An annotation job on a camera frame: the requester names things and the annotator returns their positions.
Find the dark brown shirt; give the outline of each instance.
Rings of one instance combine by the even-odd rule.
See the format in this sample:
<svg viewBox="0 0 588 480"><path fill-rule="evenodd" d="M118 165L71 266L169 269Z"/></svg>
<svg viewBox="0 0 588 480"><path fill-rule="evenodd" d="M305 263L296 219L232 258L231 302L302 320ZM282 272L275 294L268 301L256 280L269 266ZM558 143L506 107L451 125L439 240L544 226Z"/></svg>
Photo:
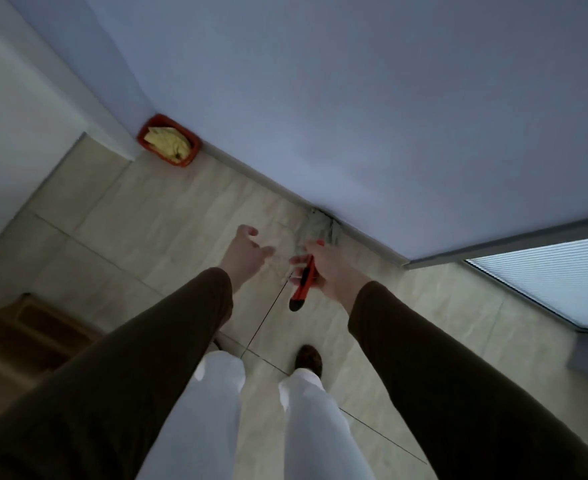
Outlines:
<svg viewBox="0 0 588 480"><path fill-rule="evenodd" d="M0 479L133 479L214 333L203 271L0 416ZM520 387L370 282L349 329L440 479L588 478L588 447Z"/></svg>

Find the person's left arm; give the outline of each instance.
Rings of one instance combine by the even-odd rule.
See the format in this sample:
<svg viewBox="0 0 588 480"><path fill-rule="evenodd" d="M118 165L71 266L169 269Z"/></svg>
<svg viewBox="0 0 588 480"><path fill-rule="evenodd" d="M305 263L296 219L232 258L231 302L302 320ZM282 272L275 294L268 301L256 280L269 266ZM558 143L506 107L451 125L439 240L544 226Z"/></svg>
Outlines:
<svg viewBox="0 0 588 480"><path fill-rule="evenodd" d="M240 226L219 267L110 333L0 416L0 479L133 479L232 294L273 248Z"/></svg>

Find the yellow cloth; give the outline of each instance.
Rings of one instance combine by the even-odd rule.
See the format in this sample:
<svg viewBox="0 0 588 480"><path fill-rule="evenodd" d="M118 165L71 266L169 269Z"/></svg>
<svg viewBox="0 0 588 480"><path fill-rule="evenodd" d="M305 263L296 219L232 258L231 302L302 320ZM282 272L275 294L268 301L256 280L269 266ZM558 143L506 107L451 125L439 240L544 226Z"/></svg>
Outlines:
<svg viewBox="0 0 588 480"><path fill-rule="evenodd" d="M149 128L145 141L174 162L185 160L191 152L189 140L176 128Z"/></svg>

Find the striped white panel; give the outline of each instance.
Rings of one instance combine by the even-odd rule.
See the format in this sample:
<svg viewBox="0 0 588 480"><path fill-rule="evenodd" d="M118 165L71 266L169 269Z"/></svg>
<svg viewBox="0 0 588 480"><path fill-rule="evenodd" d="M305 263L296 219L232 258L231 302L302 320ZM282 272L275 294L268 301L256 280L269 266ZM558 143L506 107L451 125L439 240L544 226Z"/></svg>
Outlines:
<svg viewBox="0 0 588 480"><path fill-rule="evenodd" d="M588 328L588 239L470 262L571 322Z"/></svg>

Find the leg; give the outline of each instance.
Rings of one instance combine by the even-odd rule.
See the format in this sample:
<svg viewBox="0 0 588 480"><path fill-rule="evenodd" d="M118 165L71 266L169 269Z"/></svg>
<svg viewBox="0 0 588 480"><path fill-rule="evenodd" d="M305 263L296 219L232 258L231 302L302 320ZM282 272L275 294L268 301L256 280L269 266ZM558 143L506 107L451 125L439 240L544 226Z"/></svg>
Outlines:
<svg viewBox="0 0 588 480"><path fill-rule="evenodd" d="M205 354L136 480L232 480L244 382L239 358Z"/></svg>
<svg viewBox="0 0 588 480"><path fill-rule="evenodd" d="M305 365L300 357L306 347L298 354L297 367ZM316 362L310 369L318 370L320 355ZM341 410L325 392L320 371L310 369L297 368L278 386L287 417L285 480L374 479Z"/></svg>

